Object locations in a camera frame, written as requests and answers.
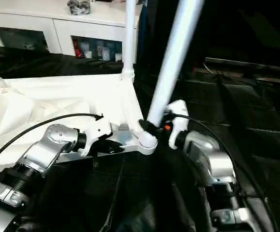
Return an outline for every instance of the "robotic arm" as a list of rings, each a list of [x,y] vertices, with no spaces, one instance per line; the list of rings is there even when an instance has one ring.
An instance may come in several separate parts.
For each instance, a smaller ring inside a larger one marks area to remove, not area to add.
[[[105,118],[96,121],[90,130],[79,130],[61,124],[49,126],[42,139],[34,143],[9,168],[0,182],[0,232],[15,231],[30,198],[42,191],[44,180],[61,153],[82,149],[86,156],[91,145],[99,138],[112,134]]]

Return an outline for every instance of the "black cloth backdrop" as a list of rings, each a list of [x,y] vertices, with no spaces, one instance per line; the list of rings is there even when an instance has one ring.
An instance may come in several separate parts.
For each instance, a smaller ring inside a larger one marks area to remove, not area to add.
[[[0,75],[24,78],[120,73],[122,64],[0,48]],[[157,77],[136,67],[135,91],[144,116]],[[280,84],[213,74],[183,74],[172,100],[186,101],[190,116],[227,145],[245,197],[264,231],[273,231],[259,198],[266,199],[280,231]],[[189,123],[190,130],[208,134]],[[203,191],[179,151],[160,145],[137,152],[58,164],[28,215],[29,231],[205,231]]]

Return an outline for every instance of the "shelf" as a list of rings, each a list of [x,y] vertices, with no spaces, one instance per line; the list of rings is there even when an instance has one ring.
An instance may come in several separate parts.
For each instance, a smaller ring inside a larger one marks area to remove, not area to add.
[[[137,27],[142,4],[136,6],[135,25]],[[63,19],[77,22],[125,26],[126,3],[91,3],[91,13],[71,15],[67,0],[0,0],[0,13]]]

